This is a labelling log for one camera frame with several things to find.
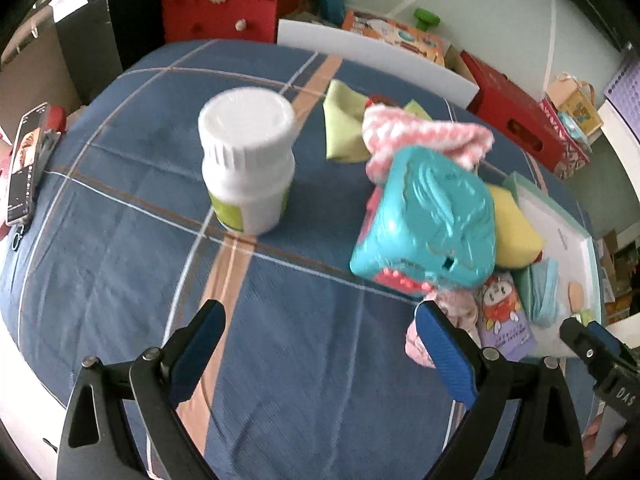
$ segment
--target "bed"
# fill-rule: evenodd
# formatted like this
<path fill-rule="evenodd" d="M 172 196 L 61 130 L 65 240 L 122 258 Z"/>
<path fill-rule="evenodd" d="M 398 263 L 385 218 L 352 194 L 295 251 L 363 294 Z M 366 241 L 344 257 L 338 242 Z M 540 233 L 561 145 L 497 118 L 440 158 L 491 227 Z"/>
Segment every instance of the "bed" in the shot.
<path fill-rule="evenodd" d="M 217 298 L 227 312 L 225 335 L 178 414 L 221 478 L 422 478 L 428 471 L 463 407 L 437 372 L 404 355 L 413 301 L 348 270 L 372 184 L 363 164 L 324 158 L 322 99 L 334 77 L 363 94 L 415 99 L 436 120 L 479 121 L 335 56 L 194 41 L 140 60 L 73 124 L 49 163 L 33 224 L 16 253 L 4 249 L 0 274 L 2 319 L 62 405 L 82 357 L 130 360 L 162 345 L 205 298 Z M 200 173 L 198 112 L 238 86 L 280 92 L 302 126 L 285 217 L 258 239 L 224 230 Z M 500 184 L 521 173 L 590 231 L 562 183 L 494 134 L 479 175 Z M 593 381 L 572 359 L 566 378 L 584 429 L 596 406 Z M 161 478 L 136 410 L 128 413 Z"/>

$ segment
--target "pink knitted cloth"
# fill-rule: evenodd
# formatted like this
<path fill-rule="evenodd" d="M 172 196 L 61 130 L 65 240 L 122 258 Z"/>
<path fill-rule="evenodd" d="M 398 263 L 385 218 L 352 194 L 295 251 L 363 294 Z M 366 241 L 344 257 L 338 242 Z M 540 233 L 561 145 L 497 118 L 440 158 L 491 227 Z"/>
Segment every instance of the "pink knitted cloth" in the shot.
<path fill-rule="evenodd" d="M 471 171 L 494 143 L 494 134 L 480 124 L 428 121 L 383 104 L 365 110 L 362 138 L 372 153 L 367 176 L 378 186 L 386 182 L 394 155 L 405 146 L 440 152 Z"/>
<path fill-rule="evenodd" d="M 424 297 L 437 303 L 453 326 L 461 328 L 471 336 L 480 346 L 480 337 L 476 328 L 478 321 L 478 306 L 473 294 L 469 290 L 434 290 Z M 424 347 L 415 329 L 415 319 L 406 330 L 404 352 L 420 366 L 435 368 L 431 356 Z"/>

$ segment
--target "purple pegboard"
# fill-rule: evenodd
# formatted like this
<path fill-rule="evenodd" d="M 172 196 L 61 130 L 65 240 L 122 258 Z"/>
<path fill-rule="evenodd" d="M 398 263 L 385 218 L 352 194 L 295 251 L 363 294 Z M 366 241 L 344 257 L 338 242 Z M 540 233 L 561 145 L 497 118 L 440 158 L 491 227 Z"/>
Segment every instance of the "purple pegboard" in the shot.
<path fill-rule="evenodd" d="M 626 55 L 622 66 L 605 89 L 605 97 L 640 140 L 640 59 L 635 50 Z"/>

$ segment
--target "red cloth bag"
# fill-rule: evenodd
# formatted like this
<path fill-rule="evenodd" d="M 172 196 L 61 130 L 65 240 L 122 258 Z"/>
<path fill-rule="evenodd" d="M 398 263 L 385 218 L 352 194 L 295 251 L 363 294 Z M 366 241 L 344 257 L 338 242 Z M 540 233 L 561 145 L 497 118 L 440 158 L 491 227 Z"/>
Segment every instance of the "red cloth bag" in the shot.
<path fill-rule="evenodd" d="M 300 0 L 162 0 L 167 43 L 225 38 L 275 43 L 278 19 L 298 8 Z M 244 28 L 236 24 L 244 22 Z"/>

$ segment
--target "phone screen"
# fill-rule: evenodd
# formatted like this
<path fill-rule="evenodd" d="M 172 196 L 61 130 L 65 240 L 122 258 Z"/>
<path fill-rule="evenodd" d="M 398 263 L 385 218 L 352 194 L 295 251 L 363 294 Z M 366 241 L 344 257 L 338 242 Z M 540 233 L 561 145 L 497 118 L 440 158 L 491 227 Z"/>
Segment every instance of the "phone screen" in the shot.
<path fill-rule="evenodd" d="M 8 224 L 20 220 L 31 212 L 34 165 L 40 140 L 40 118 L 45 110 L 46 107 L 35 109 L 20 123 L 11 161 L 6 212 Z"/>

